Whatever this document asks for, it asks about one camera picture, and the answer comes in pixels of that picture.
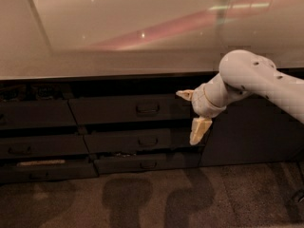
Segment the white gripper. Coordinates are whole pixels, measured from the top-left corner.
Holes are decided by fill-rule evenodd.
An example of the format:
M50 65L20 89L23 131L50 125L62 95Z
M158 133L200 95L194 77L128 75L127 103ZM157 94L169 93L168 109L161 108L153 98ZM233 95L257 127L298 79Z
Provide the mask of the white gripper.
M206 118L217 117L226 107L217 107L207 99L205 84L200 85L194 91L191 89L178 90L176 95L186 101L191 101L194 111L199 115L198 118L193 119L190 133L190 144L196 145L212 125L212 120Z

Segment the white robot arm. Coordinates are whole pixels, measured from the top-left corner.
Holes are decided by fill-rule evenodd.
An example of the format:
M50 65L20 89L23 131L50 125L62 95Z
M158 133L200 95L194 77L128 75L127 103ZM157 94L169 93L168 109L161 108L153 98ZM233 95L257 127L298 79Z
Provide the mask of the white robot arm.
M276 69L275 63L247 50L233 50L223 56L218 74L195 89L176 95L191 103L193 119L189 142L198 144L227 105L253 94L261 96L304 123L304 80Z

